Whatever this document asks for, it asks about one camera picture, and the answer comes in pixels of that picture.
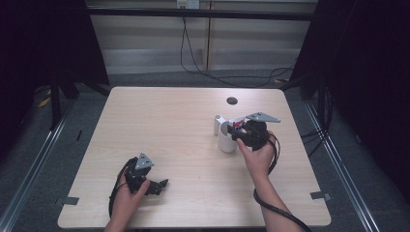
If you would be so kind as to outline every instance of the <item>wooden table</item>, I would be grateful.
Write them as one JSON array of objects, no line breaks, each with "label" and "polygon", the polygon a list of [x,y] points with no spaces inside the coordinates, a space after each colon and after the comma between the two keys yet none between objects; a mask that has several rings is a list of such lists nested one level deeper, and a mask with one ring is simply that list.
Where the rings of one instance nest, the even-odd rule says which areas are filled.
[{"label": "wooden table", "polygon": [[[228,104],[235,97],[238,103]],[[144,152],[155,162],[153,181],[169,179],[160,196],[142,201],[130,227],[259,227],[260,206],[239,149],[218,148],[214,117],[262,111],[281,119],[268,123],[281,145],[271,174],[282,200],[307,225],[331,218],[284,94],[280,90],[116,87],[106,102],[71,188],[76,205],[65,205],[63,228],[101,228],[109,221],[108,197],[124,163]]]}]

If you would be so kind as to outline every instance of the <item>aluminum rail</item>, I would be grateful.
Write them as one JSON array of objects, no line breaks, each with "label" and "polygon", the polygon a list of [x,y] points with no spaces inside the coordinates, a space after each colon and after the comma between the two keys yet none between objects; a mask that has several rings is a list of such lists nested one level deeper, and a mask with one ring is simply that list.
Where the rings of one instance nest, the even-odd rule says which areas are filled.
[{"label": "aluminum rail", "polygon": [[67,116],[73,108],[73,103],[74,101],[69,102],[68,108],[66,109],[65,114],[63,115],[59,124],[57,124],[53,131],[49,132],[42,149],[37,154],[36,159],[34,160],[23,182],[15,193],[15,196],[7,206],[3,216],[0,218],[0,232],[12,231],[13,227],[15,226],[15,222],[19,214],[21,213],[21,210],[23,209],[31,190],[36,184],[37,179],[39,178],[43,170],[43,167],[51,153],[52,148],[54,147],[55,142],[57,141],[61,131],[63,130],[63,127],[66,124]]},{"label": "aluminum rail", "polygon": [[46,14],[81,14],[81,15],[126,15],[126,16],[170,16],[170,17],[210,17],[210,18],[243,18],[243,19],[271,19],[314,21],[315,14],[304,13],[269,13],[269,12],[239,12],[221,10],[192,10],[192,9],[142,9],[119,7],[87,7],[87,8],[42,8]]},{"label": "aluminum rail", "polygon": [[374,217],[368,208],[366,202],[362,198],[359,190],[356,188],[353,179],[351,178],[349,171],[347,170],[346,166],[343,163],[343,159],[339,155],[335,144],[333,143],[330,136],[326,135],[321,128],[319,120],[317,119],[317,112],[311,102],[306,103],[307,112],[310,116],[311,121],[313,122],[314,126],[316,127],[317,132],[319,133],[320,138],[323,141],[323,145],[328,152],[329,158],[332,161],[332,164],[335,167],[338,177],[340,178],[347,195],[349,196],[353,207],[356,210],[356,213],[359,216],[365,230],[367,232],[380,232]]}]

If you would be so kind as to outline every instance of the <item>black curtain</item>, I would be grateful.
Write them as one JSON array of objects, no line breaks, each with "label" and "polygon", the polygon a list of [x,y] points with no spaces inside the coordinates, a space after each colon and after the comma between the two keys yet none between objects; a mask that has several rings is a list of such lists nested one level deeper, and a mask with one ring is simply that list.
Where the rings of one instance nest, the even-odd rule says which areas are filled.
[{"label": "black curtain", "polygon": [[410,202],[410,2],[319,0],[291,81],[302,95],[324,87]]},{"label": "black curtain", "polygon": [[36,88],[60,75],[73,82],[109,84],[90,16],[64,14],[57,8],[86,8],[86,4],[83,0],[16,0],[0,8],[2,159],[18,136]]}]

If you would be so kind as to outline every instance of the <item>white mug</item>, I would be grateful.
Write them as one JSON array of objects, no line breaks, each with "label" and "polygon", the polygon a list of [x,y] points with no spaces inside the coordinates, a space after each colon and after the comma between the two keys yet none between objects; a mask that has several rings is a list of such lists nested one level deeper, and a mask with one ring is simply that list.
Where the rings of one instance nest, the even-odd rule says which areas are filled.
[{"label": "white mug", "polygon": [[225,122],[226,120],[222,118],[219,114],[215,115],[215,120],[214,120],[214,135],[218,135],[220,132],[220,125]]},{"label": "white mug", "polygon": [[229,122],[225,121],[220,125],[218,147],[225,153],[233,153],[236,150],[237,144],[235,140],[232,140],[232,135],[228,133],[228,124]]}]

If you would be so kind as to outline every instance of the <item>wire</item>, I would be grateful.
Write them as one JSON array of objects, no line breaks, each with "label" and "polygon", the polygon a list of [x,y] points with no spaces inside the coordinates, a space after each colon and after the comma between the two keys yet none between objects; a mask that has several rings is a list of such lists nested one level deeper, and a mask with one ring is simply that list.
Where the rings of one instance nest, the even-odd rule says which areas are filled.
[{"label": "wire", "polygon": [[[290,67],[287,67],[287,68],[273,69],[270,72],[270,74],[267,75],[267,76],[241,75],[241,76],[221,76],[221,77],[217,77],[217,76],[211,75],[209,73],[205,73],[205,72],[201,71],[198,68],[197,64],[196,64],[196,61],[194,59],[193,52],[192,52],[192,47],[190,45],[190,36],[189,36],[188,30],[187,30],[187,22],[186,22],[186,19],[184,17],[183,17],[183,21],[184,21],[184,30],[183,30],[181,50],[180,50],[180,64],[181,64],[181,67],[188,73],[201,74],[201,75],[204,75],[208,78],[211,78],[211,79],[217,80],[219,82],[222,82],[224,84],[231,85],[231,86],[238,87],[238,88],[259,88],[259,87],[263,87],[263,86],[269,84],[272,81],[273,77],[277,77],[277,76],[280,76],[280,75],[283,75],[283,74],[287,73],[288,71],[292,71],[294,66],[295,66],[295,64],[294,64],[294,65],[292,65]],[[191,56],[191,59],[193,61],[193,64],[195,65],[196,71],[188,70],[183,64],[183,59],[182,58],[183,58],[183,49],[184,49],[184,44],[185,44],[185,37],[187,37],[188,45],[189,45],[189,48],[190,48],[190,56]],[[274,72],[280,71],[280,70],[283,70],[283,71],[280,72],[280,73],[274,74]],[[243,86],[243,85],[238,85],[238,84],[234,84],[234,83],[230,83],[228,81],[225,81],[224,79],[226,79],[226,78],[253,78],[253,79],[260,78],[260,79],[266,79],[266,81],[261,83],[261,84],[257,84],[257,85],[253,85],[253,86]]]},{"label": "wire", "polygon": [[108,213],[109,213],[109,217],[110,217],[110,218],[111,218],[111,215],[112,215],[112,208],[113,208],[113,206],[114,206],[114,201],[115,201],[115,196],[117,195],[117,191],[118,191],[118,189],[119,189],[121,186],[125,185],[126,183],[124,183],[124,184],[121,185],[121,186],[118,186],[118,184],[120,183],[121,177],[124,175],[124,172],[125,172],[127,166],[129,165],[129,163],[130,163],[132,160],[133,160],[133,159],[129,159],[129,160],[126,162],[126,164],[124,164],[123,168],[121,169],[120,173],[119,173],[118,176],[117,176],[117,181],[115,182],[114,189],[112,190],[111,195],[109,196]]},{"label": "wire", "polygon": [[122,187],[122,186],[124,186],[124,185],[126,185],[126,184],[127,184],[127,182],[125,182],[124,184],[122,184],[121,186],[119,186],[119,187],[117,188],[117,190],[120,189],[120,187]]},{"label": "wire", "polygon": [[[274,158],[273,158],[273,161],[272,161],[271,165],[269,166],[268,175],[271,174],[272,170],[274,170],[275,166],[277,165],[279,154],[280,154],[280,143],[279,143],[278,139],[272,133],[269,133],[269,135],[271,135],[275,139],[275,142],[273,142],[271,139],[268,139],[268,142],[274,148]],[[282,210],[282,209],[280,209],[276,206],[270,205],[270,204],[266,203],[265,201],[263,201],[262,199],[260,199],[259,195],[256,192],[256,189],[253,190],[253,198],[262,207],[264,207],[264,208],[266,208],[266,209],[268,209],[272,212],[275,212],[279,215],[282,215],[285,218],[288,218],[288,219],[294,221],[296,224],[301,226],[305,231],[310,232],[310,229],[308,228],[308,226],[306,224],[304,224],[301,220],[299,220],[297,217],[294,217],[293,215],[289,214],[288,212],[286,212],[286,211],[284,211],[284,210]]]},{"label": "wire", "polygon": [[[317,131],[311,131],[308,134],[302,135],[301,137],[308,137],[308,136],[320,136],[320,141],[319,143],[313,148],[313,150],[311,152],[308,153],[308,157],[310,158],[314,152],[316,152],[316,150],[319,148],[320,144],[323,143],[323,141],[326,139],[326,136],[329,135],[329,129],[330,129],[330,125],[333,119],[333,107],[334,107],[334,102],[335,100],[333,99],[333,97],[330,94],[329,89],[326,89],[326,93],[325,93],[325,103],[326,103],[326,110],[327,110],[327,117],[326,117],[326,121],[324,122],[324,125],[322,127],[321,130],[317,130]],[[307,142],[304,142],[304,144],[308,144],[309,142],[315,140],[316,138],[313,138]]]}]

